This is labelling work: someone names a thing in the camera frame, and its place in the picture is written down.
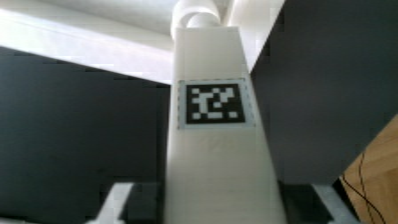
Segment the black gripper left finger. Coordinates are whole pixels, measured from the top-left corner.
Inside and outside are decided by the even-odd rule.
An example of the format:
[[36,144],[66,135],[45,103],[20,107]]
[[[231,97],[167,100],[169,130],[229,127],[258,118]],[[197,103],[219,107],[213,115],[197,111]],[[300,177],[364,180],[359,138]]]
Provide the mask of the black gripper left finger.
[[125,221],[121,220],[121,213],[125,210],[133,185],[133,182],[116,183],[112,185],[98,216],[87,224],[125,224]]

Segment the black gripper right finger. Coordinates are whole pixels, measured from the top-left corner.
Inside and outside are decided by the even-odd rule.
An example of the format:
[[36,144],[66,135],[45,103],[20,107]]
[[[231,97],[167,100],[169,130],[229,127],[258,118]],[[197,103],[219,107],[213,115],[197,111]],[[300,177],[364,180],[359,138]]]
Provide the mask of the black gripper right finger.
[[332,220],[327,224],[361,224],[332,186],[315,184],[313,188],[332,216]]

